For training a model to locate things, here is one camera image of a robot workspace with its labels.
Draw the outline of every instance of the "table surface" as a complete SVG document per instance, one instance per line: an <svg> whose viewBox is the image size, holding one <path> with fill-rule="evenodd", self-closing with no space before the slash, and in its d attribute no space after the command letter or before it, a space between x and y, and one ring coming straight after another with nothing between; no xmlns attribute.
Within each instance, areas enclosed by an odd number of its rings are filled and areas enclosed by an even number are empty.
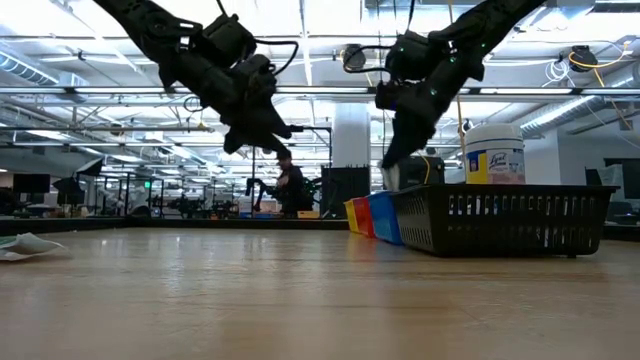
<svg viewBox="0 0 640 360"><path fill-rule="evenodd" d="M438 259L342 231L120 229L0 263L11 360L637 359L640 245Z"/></svg>

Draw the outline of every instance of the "plastic bin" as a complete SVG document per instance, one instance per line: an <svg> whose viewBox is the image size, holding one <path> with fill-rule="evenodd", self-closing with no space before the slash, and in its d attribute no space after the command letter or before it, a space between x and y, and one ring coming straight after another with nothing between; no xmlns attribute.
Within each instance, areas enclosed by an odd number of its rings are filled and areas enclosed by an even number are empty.
<svg viewBox="0 0 640 360"><path fill-rule="evenodd" d="M370 238L376 237L373 233L373 221L371 221L371 210L369 200L366 197L353 199L353 207L356 211L356 221L360 234Z"/></svg>
<svg viewBox="0 0 640 360"><path fill-rule="evenodd" d="M391 195L405 245L439 256L591 255L615 187L426 185Z"/></svg>
<svg viewBox="0 0 640 360"><path fill-rule="evenodd" d="M360 233L358 230L358 221L356 220L356 210L353 206L353 199L346 201L344 207L347 210L347 219L349 220L349 231Z"/></svg>
<svg viewBox="0 0 640 360"><path fill-rule="evenodd" d="M384 191L368 197L373 232L378 239L394 245L402 245L400 227L398 227L398 219L390 194L389 191Z"/></svg>

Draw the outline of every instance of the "red bin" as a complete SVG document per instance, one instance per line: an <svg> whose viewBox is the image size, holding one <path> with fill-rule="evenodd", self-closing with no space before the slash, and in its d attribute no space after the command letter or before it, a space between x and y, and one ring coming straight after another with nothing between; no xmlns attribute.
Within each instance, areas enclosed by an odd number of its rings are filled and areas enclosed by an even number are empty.
<svg viewBox="0 0 640 360"><path fill-rule="evenodd" d="M369 208L369 199L366 197L353 199L353 207L356 213L356 221L358 222L358 231L360 234L370 238L375 238L373 232L373 220L371 219L371 209Z"/></svg>

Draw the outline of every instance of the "blue bin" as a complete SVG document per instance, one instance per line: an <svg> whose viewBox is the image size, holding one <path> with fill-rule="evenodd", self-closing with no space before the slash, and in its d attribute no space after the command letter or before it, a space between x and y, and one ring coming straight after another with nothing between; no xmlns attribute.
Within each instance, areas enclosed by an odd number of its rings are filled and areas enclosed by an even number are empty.
<svg viewBox="0 0 640 360"><path fill-rule="evenodd" d="M394 245L404 245L400 237L400 227L389 191L369 195L369 207L373 220L373 232L378 239Z"/></svg>

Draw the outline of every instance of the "man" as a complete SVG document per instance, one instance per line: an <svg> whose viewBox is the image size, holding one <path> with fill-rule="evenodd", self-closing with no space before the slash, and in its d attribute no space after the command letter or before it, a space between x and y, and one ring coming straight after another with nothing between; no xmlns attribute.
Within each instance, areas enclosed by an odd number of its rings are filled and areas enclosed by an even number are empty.
<svg viewBox="0 0 640 360"><path fill-rule="evenodd" d="M291 152L278 152L278 166L282 174L278 178L277 187L281 196L282 213L285 217L296 218L298 211L313 210L313 199L304 190L304 177L298 166L291 162Z"/></svg>

